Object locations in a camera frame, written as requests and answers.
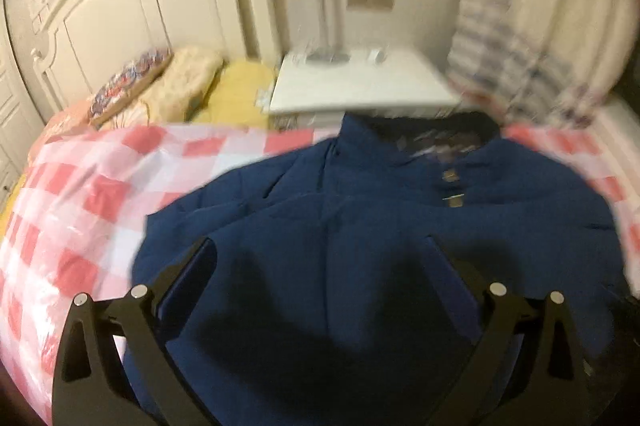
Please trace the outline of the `navy blue jacket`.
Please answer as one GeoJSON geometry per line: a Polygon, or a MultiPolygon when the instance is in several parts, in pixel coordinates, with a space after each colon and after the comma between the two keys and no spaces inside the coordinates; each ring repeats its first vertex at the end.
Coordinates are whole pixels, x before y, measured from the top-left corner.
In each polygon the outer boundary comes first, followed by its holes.
{"type": "Polygon", "coordinates": [[[480,146],[447,161],[409,151],[424,121],[349,115],[337,136],[148,217],[136,284],[209,242],[160,307],[160,336],[217,420],[421,423],[480,336],[446,258],[518,295],[563,293],[589,358],[623,348],[608,203],[488,117],[473,123],[480,146]]]}

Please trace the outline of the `pink checkered bed cover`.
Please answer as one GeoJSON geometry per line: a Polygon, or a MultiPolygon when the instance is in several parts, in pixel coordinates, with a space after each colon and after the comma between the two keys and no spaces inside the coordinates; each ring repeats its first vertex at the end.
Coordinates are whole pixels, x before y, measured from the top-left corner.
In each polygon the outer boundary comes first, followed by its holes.
{"type": "MultiPolygon", "coordinates": [[[[424,121],[425,131],[409,135],[409,151],[448,161],[480,146],[473,123],[477,114],[490,119],[481,112],[435,120],[348,113],[342,124],[349,115],[424,121]]],[[[581,131],[495,125],[502,138],[571,168],[608,203],[629,287],[623,302],[626,328],[626,309],[639,296],[639,242],[624,236],[632,222],[617,216],[622,194],[614,178],[582,175],[596,147],[581,131]]],[[[27,171],[1,244],[1,362],[29,405],[54,425],[54,369],[73,298],[85,292],[95,301],[106,301],[125,296],[137,285],[131,269],[150,215],[234,169],[312,147],[337,136],[341,128],[318,139],[313,131],[133,126],[47,142],[27,171]]],[[[142,408],[159,416],[127,354],[126,339],[117,337],[115,342],[142,408]]]]}

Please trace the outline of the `cream wardrobe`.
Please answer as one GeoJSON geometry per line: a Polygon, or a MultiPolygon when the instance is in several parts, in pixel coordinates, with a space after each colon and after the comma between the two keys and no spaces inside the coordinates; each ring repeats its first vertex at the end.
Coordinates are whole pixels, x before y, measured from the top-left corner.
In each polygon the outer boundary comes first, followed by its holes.
{"type": "Polygon", "coordinates": [[[4,0],[1,0],[0,55],[1,206],[4,206],[26,167],[30,148],[44,128],[14,56],[4,0]]]}

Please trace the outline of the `cream lace pillow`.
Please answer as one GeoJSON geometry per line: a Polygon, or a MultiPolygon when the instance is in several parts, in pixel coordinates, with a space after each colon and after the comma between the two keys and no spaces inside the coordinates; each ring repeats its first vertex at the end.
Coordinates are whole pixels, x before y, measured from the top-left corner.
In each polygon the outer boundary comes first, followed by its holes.
{"type": "Polygon", "coordinates": [[[164,72],[141,96],[148,108],[149,123],[188,122],[223,65],[224,57],[212,49],[178,48],[164,72]]]}

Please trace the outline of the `colourful patterned pillow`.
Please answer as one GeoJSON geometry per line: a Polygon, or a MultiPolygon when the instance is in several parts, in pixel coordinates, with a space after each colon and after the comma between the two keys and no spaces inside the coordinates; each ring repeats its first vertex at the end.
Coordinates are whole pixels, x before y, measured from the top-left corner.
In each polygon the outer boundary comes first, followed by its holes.
{"type": "Polygon", "coordinates": [[[165,71],[173,56],[169,48],[153,48],[125,64],[93,96],[90,124],[102,126],[127,108],[165,71]]]}

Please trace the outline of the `yellow pillow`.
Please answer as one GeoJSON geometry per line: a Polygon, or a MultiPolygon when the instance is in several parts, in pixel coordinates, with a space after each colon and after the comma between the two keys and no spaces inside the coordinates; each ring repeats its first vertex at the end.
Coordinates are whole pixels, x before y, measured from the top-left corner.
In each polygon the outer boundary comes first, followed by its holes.
{"type": "Polygon", "coordinates": [[[254,61],[224,66],[190,122],[267,129],[277,71],[254,61]]]}

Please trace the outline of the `striped printed curtain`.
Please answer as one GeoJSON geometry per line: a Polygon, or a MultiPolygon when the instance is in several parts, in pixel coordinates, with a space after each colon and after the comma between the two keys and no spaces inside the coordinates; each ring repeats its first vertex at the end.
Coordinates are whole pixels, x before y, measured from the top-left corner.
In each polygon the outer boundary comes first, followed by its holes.
{"type": "Polygon", "coordinates": [[[500,121],[587,127],[638,32],[639,0],[460,0],[447,76],[500,121]]]}

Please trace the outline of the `white bedside table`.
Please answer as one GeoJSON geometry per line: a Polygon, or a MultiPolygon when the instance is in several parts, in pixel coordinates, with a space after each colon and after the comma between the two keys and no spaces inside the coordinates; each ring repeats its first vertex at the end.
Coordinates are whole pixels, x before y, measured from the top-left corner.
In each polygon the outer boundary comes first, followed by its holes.
{"type": "Polygon", "coordinates": [[[347,112],[445,116],[460,104],[460,96],[419,50],[354,48],[333,61],[288,54],[267,113],[271,127],[290,129],[334,126],[347,112]]]}

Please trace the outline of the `cream wooden headboard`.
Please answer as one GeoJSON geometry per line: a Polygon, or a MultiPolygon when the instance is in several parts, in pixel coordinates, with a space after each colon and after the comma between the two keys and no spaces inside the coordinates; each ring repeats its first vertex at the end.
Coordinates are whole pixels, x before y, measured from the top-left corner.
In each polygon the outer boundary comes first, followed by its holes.
{"type": "Polygon", "coordinates": [[[282,59],[273,0],[56,0],[32,66],[52,111],[96,92],[123,64],[156,47],[198,45],[263,64],[282,59]]]}

